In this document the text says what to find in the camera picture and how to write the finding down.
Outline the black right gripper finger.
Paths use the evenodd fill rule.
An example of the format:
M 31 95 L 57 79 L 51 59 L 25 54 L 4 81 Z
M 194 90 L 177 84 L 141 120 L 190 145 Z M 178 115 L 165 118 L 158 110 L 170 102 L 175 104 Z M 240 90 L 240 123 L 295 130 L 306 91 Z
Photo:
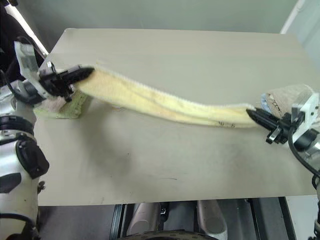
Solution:
M 279 118 L 262 108 L 257 108 L 255 111 L 255 121 L 260 124 L 277 124 Z
M 265 129 L 271 131 L 277 128 L 277 117 L 275 117 L 271 113 L 261 108 L 256 108 L 255 110 L 246 109 L 246 112 L 254 122 L 264 127 Z

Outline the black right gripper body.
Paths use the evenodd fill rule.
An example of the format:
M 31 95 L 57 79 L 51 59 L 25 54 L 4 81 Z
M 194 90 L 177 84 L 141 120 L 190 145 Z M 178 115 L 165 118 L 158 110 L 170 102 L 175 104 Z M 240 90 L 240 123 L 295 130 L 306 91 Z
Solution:
M 266 137 L 266 142 L 268 144 L 285 144 L 288 141 L 289 130 L 292 123 L 291 120 L 292 115 L 288 112 L 285 113 L 282 118 L 272 116 L 271 121 L 275 126 L 271 127 L 271 130 Z

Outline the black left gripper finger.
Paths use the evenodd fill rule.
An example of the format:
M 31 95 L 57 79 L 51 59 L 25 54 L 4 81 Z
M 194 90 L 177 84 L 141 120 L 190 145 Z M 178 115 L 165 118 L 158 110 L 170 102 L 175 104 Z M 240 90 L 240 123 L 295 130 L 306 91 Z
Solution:
M 74 84 L 74 83 L 80 82 L 82 80 L 85 80 L 91 74 L 92 74 L 92 71 L 79 71 L 79 72 L 73 73 L 70 78 L 70 83 Z
M 92 66 L 76 65 L 70 69 L 70 72 L 75 75 L 90 75 L 94 70 Z

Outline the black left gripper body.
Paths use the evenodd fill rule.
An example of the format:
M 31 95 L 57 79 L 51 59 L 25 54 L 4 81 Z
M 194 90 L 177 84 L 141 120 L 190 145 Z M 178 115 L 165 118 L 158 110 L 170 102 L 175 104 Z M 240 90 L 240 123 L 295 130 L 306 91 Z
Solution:
M 69 68 L 58 72 L 55 65 L 48 61 L 39 71 L 41 86 L 53 97 L 62 97 L 66 102 L 72 101 L 74 91 L 71 88 L 71 78 L 75 69 Z

